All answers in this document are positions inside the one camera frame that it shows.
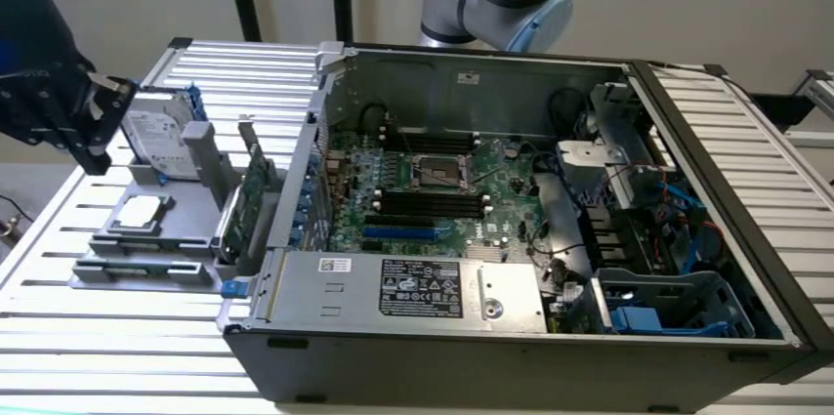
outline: warning label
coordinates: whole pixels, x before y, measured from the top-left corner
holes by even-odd
[[[456,262],[381,260],[379,311],[405,317],[463,318]]]

